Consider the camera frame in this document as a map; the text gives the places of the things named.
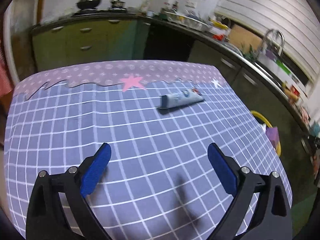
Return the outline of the blue white snack wrapper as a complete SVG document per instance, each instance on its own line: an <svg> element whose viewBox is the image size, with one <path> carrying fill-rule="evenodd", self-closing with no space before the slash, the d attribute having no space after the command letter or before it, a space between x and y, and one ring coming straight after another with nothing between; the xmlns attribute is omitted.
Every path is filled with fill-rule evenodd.
<svg viewBox="0 0 320 240"><path fill-rule="evenodd" d="M159 109L170 109L203 102L204 97L196 88L179 90L160 97Z"/></svg>

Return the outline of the purple cardboard box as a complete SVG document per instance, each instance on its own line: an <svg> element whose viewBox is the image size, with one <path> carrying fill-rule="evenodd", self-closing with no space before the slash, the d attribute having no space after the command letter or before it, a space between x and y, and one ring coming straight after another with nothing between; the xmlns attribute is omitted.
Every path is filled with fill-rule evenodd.
<svg viewBox="0 0 320 240"><path fill-rule="evenodd" d="M268 137L272 146L274 148L277 148L277 145L280 142L278 128L277 127L267 127L266 128L266 136Z"/></svg>

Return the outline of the yellow rimmed black trash bin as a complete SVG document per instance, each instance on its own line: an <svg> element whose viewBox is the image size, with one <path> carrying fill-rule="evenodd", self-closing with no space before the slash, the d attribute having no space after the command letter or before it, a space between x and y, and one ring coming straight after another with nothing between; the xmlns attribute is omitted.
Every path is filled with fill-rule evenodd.
<svg viewBox="0 0 320 240"><path fill-rule="evenodd" d="M257 122L261 124L266 136L274 147L277 155L281 156L281 143L279 138L279 132L277 127L273 127L272 124L259 112L251 111L251 114L256 118Z"/></svg>

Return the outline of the purple grid tablecloth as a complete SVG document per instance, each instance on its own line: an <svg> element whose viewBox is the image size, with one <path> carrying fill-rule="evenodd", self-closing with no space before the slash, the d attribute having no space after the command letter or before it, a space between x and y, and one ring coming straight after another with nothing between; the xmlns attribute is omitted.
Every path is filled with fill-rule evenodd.
<svg viewBox="0 0 320 240"><path fill-rule="evenodd" d="M196 88L203 102L159 109ZM206 239L232 202L208 158L216 143L240 166L277 171L272 144L220 72L176 61L110 61L34 74L16 85L4 140L11 220L24 235L33 185L79 166L103 143L111 160L87 201L113 239Z"/></svg>

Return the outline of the chrome sink faucet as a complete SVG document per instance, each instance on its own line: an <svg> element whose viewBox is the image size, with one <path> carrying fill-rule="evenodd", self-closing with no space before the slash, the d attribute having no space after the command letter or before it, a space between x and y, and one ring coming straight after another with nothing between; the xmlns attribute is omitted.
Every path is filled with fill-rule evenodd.
<svg viewBox="0 0 320 240"><path fill-rule="evenodd" d="M284 34L278 29L268 29L257 49L258 54L262 51L264 45L266 44L276 47L278 56L281 56L285 45Z"/></svg>

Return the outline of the black wok with lid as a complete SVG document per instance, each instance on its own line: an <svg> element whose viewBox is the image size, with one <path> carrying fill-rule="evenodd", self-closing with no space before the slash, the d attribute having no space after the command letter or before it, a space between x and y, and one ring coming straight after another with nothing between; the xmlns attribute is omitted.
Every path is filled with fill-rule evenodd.
<svg viewBox="0 0 320 240"><path fill-rule="evenodd" d="M101 3L101 0L79 0L76 6L80 10L95 9Z"/></svg>

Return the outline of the small steel pot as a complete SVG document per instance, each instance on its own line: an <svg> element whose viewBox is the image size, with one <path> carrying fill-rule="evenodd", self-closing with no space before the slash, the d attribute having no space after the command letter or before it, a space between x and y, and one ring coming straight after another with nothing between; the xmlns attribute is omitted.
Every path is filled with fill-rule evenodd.
<svg viewBox="0 0 320 240"><path fill-rule="evenodd" d="M125 2L122 0L110 0L110 8L123 10L125 9Z"/></svg>

